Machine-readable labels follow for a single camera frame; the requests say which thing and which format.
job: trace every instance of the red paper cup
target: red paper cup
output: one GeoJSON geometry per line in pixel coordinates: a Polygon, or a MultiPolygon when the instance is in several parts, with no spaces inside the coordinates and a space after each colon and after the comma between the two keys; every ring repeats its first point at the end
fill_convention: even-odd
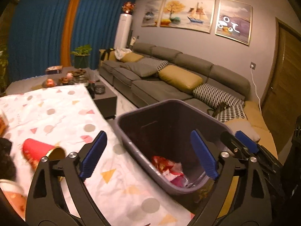
{"type": "Polygon", "coordinates": [[[25,220],[27,198],[23,188],[16,182],[6,179],[0,179],[0,188],[16,213],[25,220]]]}
{"type": "Polygon", "coordinates": [[[22,146],[22,152],[31,167],[36,170],[42,157],[47,156],[49,160],[61,160],[66,157],[66,152],[61,147],[42,143],[34,139],[26,139],[22,146]]]}

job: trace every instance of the green plant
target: green plant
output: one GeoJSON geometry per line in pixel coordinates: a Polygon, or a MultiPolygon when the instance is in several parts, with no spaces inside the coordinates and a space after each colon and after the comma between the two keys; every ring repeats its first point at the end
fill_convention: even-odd
{"type": "Polygon", "coordinates": [[[74,51],[71,52],[71,54],[86,56],[86,55],[90,55],[91,50],[92,50],[91,46],[87,44],[85,46],[80,46],[75,48],[74,51]]]}

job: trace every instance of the power cord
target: power cord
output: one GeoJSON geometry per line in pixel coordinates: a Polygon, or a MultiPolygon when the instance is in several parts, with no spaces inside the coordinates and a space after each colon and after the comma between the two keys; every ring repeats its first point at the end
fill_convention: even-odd
{"type": "Polygon", "coordinates": [[[256,84],[255,84],[255,82],[254,82],[252,68],[250,68],[250,70],[251,70],[252,82],[253,82],[253,84],[254,84],[254,86],[255,86],[255,94],[256,94],[257,98],[259,99],[259,103],[258,103],[258,105],[259,105],[259,110],[260,110],[260,113],[262,114],[261,106],[260,106],[260,97],[259,97],[258,94],[257,94],[257,86],[256,86],[256,84]]]}

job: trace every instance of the wall outlet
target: wall outlet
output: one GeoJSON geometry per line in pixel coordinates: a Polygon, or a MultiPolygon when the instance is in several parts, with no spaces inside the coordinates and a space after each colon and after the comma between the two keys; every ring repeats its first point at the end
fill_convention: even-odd
{"type": "Polygon", "coordinates": [[[251,64],[250,64],[250,68],[251,68],[251,69],[255,69],[255,68],[256,68],[256,64],[255,64],[255,63],[253,63],[253,62],[251,62],[251,64]]]}

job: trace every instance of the metal screw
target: metal screw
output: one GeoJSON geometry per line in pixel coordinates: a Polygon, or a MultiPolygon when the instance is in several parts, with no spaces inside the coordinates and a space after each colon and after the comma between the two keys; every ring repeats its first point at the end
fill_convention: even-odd
{"type": "Polygon", "coordinates": [[[41,162],[46,162],[46,161],[48,161],[48,157],[47,156],[44,156],[44,157],[41,158],[41,162]]]}
{"type": "Polygon", "coordinates": [[[77,153],[76,152],[71,152],[68,156],[70,158],[75,158],[77,156],[77,153]]]}
{"type": "Polygon", "coordinates": [[[228,158],[230,156],[230,154],[228,152],[223,151],[221,153],[221,156],[224,157],[224,158],[228,158]]]}
{"type": "Polygon", "coordinates": [[[256,159],[254,156],[251,156],[251,157],[250,157],[250,161],[252,161],[252,162],[255,163],[255,162],[257,162],[257,159],[256,159]]]}

